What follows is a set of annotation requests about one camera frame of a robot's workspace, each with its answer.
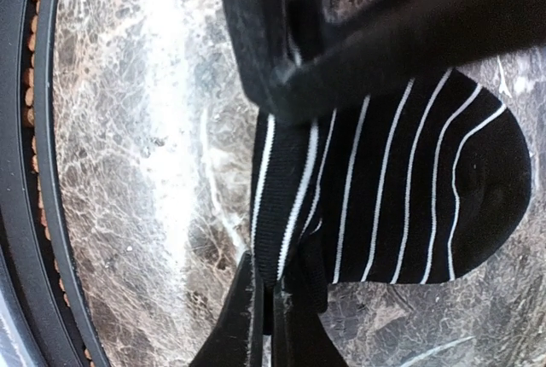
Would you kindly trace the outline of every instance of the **gray stone surface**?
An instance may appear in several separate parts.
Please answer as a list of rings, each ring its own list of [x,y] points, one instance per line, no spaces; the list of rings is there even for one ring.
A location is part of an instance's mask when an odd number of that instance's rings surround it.
[[[102,344],[115,367],[188,365],[247,246],[256,109],[220,0],[60,0],[55,38],[62,199]],[[524,128],[520,228],[454,283],[331,288],[323,322],[350,366],[546,364],[545,64],[534,49],[464,68]]]

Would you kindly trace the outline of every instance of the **black curved rim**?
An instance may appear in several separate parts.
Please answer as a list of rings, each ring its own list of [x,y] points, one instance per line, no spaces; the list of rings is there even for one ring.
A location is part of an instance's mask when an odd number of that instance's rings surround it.
[[[21,114],[23,75],[31,66],[26,40],[35,8],[31,0],[0,0],[0,259],[5,259],[0,294],[9,300],[10,314],[18,320],[18,334],[31,365],[86,366],[90,355],[102,367],[109,362],[75,270],[57,178],[51,81],[56,6],[57,0],[40,0],[34,53],[35,126],[29,128]],[[33,136],[51,242],[40,224]],[[70,307],[59,286],[60,275]]]

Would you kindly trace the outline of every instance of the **folded cloth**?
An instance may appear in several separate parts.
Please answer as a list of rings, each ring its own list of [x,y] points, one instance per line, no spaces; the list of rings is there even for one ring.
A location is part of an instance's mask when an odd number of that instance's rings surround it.
[[[443,283],[508,239],[531,197],[515,117],[455,71],[310,124],[260,114],[251,237],[266,288],[300,260],[317,310],[327,284]]]

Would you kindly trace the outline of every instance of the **striped cloth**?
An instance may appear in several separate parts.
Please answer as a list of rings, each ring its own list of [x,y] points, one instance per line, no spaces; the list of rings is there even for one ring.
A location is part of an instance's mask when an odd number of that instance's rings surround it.
[[[455,71],[411,80],[309,125],[260,114],[251,237],[265,286],[299,258],[328,283],[442,283],[484,262],[526,211],[531,166],[514,116]]]

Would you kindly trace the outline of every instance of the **marble table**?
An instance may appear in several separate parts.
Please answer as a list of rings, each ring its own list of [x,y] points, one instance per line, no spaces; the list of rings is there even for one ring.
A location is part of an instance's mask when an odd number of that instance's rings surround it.
[[[546,365],[546,49],[464,71],[523,126],[530,209],[462,280],[331,288],[322,320],[350,366]],[[106,353],[114,367],[186,366],[248,245],[257,110],[220,0],[60,0],[54,78],[62,200]]]

